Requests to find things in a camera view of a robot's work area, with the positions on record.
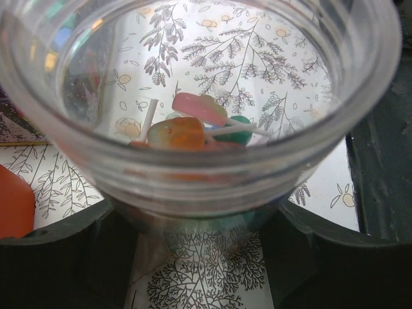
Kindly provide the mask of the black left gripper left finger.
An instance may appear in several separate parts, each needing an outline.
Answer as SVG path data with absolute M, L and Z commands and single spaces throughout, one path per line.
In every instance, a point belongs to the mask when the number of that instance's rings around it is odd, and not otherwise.
M 123 308 L 138 232 L 106 201 L 1 240 L 1 308 Z

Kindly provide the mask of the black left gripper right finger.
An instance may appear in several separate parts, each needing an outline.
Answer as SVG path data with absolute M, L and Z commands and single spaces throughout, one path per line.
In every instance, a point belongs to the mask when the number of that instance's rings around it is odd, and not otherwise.
M 411 244 L 332 223 L 293 203 L 259 231 L 275 308 L 411 308 Z

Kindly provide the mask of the orange lollipop candy tin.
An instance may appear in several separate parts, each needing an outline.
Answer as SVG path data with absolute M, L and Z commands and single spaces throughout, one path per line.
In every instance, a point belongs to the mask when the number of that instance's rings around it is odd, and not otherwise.
M 32 187 L 1 165 L 1 239 L 21 238 L 33 231 L 35 196 Z

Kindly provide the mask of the clear glass jar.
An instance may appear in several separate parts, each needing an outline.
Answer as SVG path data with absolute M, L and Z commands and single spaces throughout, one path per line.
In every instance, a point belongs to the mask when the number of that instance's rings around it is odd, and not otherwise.
M 143 234 L 228 259 L 377 103 L 393 1 L 2 1 L 1 84 Z

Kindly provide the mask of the star candy tin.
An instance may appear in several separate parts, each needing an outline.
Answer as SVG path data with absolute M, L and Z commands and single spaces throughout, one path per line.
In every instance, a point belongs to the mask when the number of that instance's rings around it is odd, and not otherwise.
M 21 113 L 1 88 L 1 146 L 48 144 L 47 138 Z

